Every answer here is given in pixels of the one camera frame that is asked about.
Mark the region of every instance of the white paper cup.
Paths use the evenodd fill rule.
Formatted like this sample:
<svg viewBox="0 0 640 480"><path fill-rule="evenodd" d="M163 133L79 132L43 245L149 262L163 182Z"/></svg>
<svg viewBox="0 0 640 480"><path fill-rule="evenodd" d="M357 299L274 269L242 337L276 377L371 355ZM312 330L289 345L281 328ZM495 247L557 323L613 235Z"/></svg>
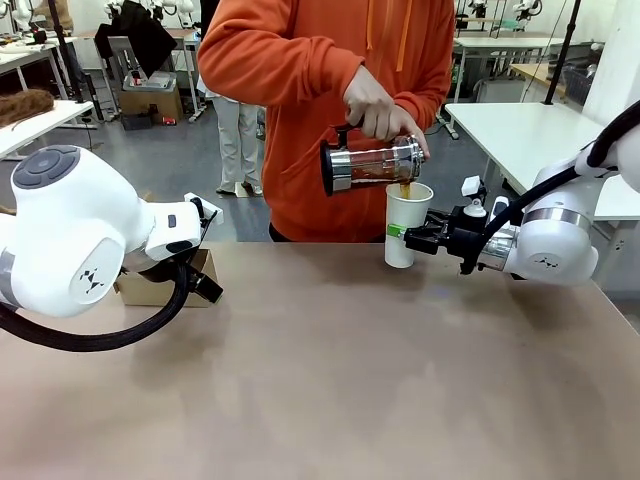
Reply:
<svg viewBox="0 0 640 480"><path fill-rule="evenodd" d="M424 225L433 190L421 183L412 183L409 199L401 197L400 185L387 186L387 227L391 224L404 228ZM415 252L405 247L404 241L387 235L384 243L384 260L395 268L413 265Z"/></svg>

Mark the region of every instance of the orange hoodie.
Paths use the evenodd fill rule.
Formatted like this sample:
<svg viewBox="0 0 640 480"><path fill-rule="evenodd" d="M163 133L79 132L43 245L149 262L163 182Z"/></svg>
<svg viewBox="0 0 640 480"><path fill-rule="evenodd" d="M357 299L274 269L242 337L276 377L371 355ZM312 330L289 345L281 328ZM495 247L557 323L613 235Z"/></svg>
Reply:
<svg viewBox="0 0 640 480"><path fill-rule="evenodd" d="M344 92L364 64L418 125L450 86L451 0L222 0L198 54L205 84L265 105L265 199L294 241L366 242L384 233L384 187L327 198L320 143L345 123ZM381 144L357 132L350 148Z"/></svg>

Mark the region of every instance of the white pants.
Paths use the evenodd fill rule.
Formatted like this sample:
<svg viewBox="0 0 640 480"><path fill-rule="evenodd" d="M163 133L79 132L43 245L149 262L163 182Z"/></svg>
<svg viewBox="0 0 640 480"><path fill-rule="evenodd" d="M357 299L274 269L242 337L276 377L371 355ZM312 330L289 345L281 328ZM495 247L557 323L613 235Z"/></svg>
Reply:
<svg viewBox="0 0 640 480"><path fill-rule="evenodd" d="M222 157L222 182L220 188L235 191L235 182L246 181L260 185L258 165L258 107L232 102L225 97L215 97L213 106L218 114L220 132L220 156ZM238 167L243 178L238 178Z"/></svg>

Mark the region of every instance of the hand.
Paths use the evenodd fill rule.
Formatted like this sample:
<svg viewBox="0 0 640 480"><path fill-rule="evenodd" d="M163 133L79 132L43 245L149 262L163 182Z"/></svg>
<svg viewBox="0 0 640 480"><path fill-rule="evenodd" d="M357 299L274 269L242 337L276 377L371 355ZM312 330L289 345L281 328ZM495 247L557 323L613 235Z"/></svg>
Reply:
<svg viewBox="0 0 640 480"><path fill-rule="evenodd" d="M349 108L347 121L351 125L357 125L364 116L362 133L367 137L390 142L404 131L417 138L425 158L429 158L424 132L409 112L393 102L393 98L365 67L358 68L343 100Z"/></svg>

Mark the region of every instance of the cardboard box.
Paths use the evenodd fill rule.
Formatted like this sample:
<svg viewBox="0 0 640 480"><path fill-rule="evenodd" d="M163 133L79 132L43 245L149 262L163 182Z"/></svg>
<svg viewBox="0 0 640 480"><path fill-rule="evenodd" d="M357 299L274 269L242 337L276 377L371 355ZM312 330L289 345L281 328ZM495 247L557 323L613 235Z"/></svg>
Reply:
<svg viewBox="0 0 640 480"><path fill-rule="evenodd" d="M153 123L162 125L162 117L170 117L179 122L184 118L180 92L177 87L171 92L120 92L120 110L125 115L147 113L152 105L158 109L151 118Z"/></svg>
<svg viewBox="0 0 640 480"><path fill-rule="evenodd" d="M198 250L191 265L215 282L218 281L213 257L209 250ZM137 273L120 275L113 285L113 289L120 295L125 305L145 307L164 307L173 293L173 287L174 283L171 281L153 283ZM185 307L206 308L211 305L211 302L200 295L190 293Z"/></svg>

